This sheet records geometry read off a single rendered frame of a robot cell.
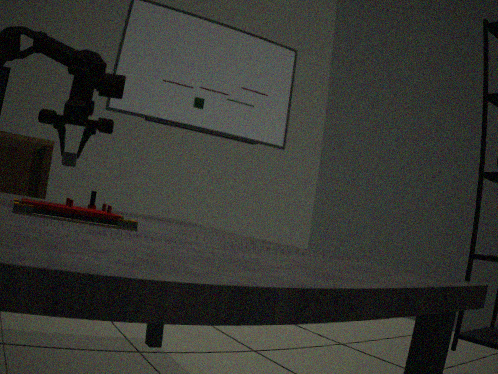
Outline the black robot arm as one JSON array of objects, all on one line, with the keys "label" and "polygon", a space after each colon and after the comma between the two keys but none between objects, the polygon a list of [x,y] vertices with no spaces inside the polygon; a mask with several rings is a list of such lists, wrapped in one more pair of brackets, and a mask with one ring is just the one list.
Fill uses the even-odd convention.
[{"label": "black robot arm", "polygon": [[[33,46],[20,51],[20,34],[32,38]],[[122,99],[126,77],[105,73],[107,63],[100,58],[100,54],[88,49],[75,50],[47,36],[45,32],[36,32],[23,26],[9,26],[0,31],[0,69],[6,61],[24,59],[33,53],[42,53],[68,66],[69,74],[74,75],[71,91],[87,91],[93,95],[94,89],[97,89],[98,96]],[[83,100],[75,98],[76,95],[70,94],[65,103],[64,118],[82,120],[94,113],[94,101],[88,100],[89,97],[84,96]]]}]

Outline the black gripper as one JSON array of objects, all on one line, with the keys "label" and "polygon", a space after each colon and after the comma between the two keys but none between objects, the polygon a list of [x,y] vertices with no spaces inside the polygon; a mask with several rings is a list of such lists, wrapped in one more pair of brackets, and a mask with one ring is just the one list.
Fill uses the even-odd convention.
[{"label": "black gripper", "polygon": [[[88,100],[92,100],[93,95],[90,92],[84,92],[80,90],[70,91],[70,94],[76,95],[75,99],[83,100],[84,96],[89,97]],[[65,136],[66,136],[66,128],[65,124],[74,124],[85,127],[82,140],[80,142],[80,146],[77,152],[77,158],[79,158],[80,153],[82,152],[85,144],[87,143],[88,138],[91,135],[96,134],[96,130],[104,133],[112,133],[112,129],[114,126],[114,121],[107,118],[99,118],[98,121],[90,120],[88,117],[84,117],[82,120],[77,120],[76,118],[64,118],[63,115],[56,115],[56,110],[48,110],[42,109],[39,112],[38,120],[40,123],[46,123],[54,126],[59,133],[59,140],[61,145],[61,156],[63,156],[64,146],[65,146]],[[84,121],[83,121],[84,120]]]}]

